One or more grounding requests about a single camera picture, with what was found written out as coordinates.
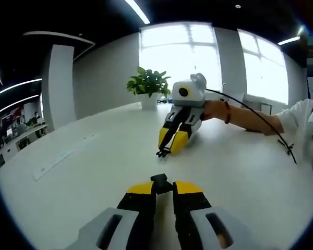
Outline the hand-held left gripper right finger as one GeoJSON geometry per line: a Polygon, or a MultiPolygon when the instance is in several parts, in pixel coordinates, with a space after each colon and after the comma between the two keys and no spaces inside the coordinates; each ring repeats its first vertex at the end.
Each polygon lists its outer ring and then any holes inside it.
{"type": "Polygon", "coordinates": [[[248,231],[220,207],[212,206],[202,188],[173,182],[175,229],[182,249],[247,249],[248,231]]]}

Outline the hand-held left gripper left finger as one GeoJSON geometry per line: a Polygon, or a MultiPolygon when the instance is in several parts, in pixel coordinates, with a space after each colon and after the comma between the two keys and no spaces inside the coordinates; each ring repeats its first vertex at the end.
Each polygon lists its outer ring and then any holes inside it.
{"type": "Polygon", "coordinates": [[[67,249],[148,249],[156,194],[153,181],[131,187],[116,208],[105,209],[84,225],[67,249]]]}

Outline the person's right hand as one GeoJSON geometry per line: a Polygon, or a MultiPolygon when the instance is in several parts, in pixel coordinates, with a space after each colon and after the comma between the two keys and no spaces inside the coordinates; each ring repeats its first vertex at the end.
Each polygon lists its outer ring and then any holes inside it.
{"type": "Polygon", "coordinates": [[[213,118],[217,118],[223,121],[226,120],[227,109],[225,102],[217,100],[207,100],[205,102],[202,120],[206,121],[213,118]]]}

